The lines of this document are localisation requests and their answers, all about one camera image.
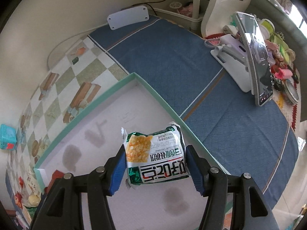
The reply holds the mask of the teal toy box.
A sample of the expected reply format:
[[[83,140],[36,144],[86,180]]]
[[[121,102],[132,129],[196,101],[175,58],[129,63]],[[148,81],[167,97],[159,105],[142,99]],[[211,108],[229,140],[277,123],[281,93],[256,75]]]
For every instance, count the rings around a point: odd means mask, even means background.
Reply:
[[[2,150],[13,151],[16,149],[17,137],[13,127],[1,124],[0,146]]]

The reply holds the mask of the teal shallow tray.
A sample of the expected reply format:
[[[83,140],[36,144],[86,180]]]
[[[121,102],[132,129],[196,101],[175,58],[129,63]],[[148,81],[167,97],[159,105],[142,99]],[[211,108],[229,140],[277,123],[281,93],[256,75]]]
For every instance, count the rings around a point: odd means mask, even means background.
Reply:
[[[222,229],[227,177],[165,101],[133,73],[85,108],[34,170],[31,229]]]

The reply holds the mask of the red white biscuit packet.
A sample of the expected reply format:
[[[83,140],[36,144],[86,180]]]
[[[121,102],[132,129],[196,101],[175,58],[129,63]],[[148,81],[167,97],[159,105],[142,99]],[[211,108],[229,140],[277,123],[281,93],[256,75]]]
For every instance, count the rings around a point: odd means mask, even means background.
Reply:
[[[55,170],[51,176],[51,181],[46,188],[44,188],[44,192],[48,193],[53,186],[56,179],[61,179],[64,176],[64,173],[58,170]]]

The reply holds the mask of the smartphone on stand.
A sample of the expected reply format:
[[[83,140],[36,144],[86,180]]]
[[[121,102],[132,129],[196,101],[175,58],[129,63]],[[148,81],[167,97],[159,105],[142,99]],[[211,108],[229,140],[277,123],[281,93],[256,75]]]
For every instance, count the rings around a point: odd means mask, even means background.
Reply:
[[[265,41],[253,15],[235,12],[233,16],[247,51],[252,94],[256,105],[263,106],[273,96],[272,73]]]

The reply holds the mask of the white plastic chair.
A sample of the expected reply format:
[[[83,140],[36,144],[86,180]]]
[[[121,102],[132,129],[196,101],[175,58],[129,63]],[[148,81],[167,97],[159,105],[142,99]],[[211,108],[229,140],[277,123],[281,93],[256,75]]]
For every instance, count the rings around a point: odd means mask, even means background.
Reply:
[[[232,21],[235,12],[244,12],[251,0],[209,0],[201,23],[201,34],[206,38],[223,32],[223,27]]]

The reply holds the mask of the round metal tin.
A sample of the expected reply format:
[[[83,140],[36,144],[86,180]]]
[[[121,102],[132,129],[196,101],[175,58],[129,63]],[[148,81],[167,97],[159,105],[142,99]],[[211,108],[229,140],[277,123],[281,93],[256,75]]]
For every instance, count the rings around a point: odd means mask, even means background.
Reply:
[[[284,82],[284,93],[288,104],[293,106],[298,104],[299,94],[290,80]]]

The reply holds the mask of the colourful clutter pile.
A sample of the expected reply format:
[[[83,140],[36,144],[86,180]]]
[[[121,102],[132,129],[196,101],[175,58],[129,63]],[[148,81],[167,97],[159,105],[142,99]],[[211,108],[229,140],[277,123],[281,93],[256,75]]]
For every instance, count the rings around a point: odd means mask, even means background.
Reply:
[[[274,24],[269,19],[257,19],[268,52],[268,61],[272,73],[273,86],[282,91],[286,80],[293,79],[299,83],[295,71],[295,52],[284,41],[282,32],[276,32]]]

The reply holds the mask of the white cream snack packet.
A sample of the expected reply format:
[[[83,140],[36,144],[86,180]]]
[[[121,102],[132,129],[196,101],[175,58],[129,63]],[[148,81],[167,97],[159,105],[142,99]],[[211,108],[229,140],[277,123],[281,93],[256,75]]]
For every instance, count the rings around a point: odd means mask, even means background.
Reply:
[[[26,199],[23,200],[23,204],[26,207],[38,207],[41,202],[41,195],[32,193]]]

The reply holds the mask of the white power strip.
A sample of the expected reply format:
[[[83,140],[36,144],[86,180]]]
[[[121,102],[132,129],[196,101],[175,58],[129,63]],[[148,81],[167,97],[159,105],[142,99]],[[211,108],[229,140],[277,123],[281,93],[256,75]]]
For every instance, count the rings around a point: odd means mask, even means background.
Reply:
[[[108,16],[107,22],[111,30],[149,20],[148,9],[144,5],[131,7]]]

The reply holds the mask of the checkered tablecloth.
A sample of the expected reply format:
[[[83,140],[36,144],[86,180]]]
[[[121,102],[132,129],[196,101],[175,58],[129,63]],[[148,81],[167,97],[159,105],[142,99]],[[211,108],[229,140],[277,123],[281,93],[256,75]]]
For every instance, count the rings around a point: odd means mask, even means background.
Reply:
[[[32,144],[44,153],[65,128],[64,115],[84,82],[103,94],[137,73],[171,106],[206,149],[233,175],[251,172],[270,207],[279,201],[298,158],[298,144],[278,100],[264,106],[244,93],[211,56],[204,41],[181,26],[150,17],[146,22],[83,38],[53,68],[58,79],[39,99],[35,90],[21,114],[18,146],[8,156],[10,197],[27,198],[33,181]]]

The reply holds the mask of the white phone stand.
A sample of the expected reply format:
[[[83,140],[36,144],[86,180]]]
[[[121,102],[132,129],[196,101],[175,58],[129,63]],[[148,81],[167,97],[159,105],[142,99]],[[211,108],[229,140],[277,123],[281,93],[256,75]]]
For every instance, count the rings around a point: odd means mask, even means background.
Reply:
[[[239,88],[253,93],[251,75],[248,70],[247,48],[233,35],[220,38],[220,44],[211,50],[211,55],[228,72]]]

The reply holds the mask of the green white snack packet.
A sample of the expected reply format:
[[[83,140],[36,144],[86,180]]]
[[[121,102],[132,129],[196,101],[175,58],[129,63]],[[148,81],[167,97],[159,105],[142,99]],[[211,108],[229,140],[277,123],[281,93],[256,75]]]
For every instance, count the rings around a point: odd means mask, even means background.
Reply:
[[[189,177],[185,141],[180,128],[171,122],[165,129],[146,135],[122,128],[130,186],[164,183]]]

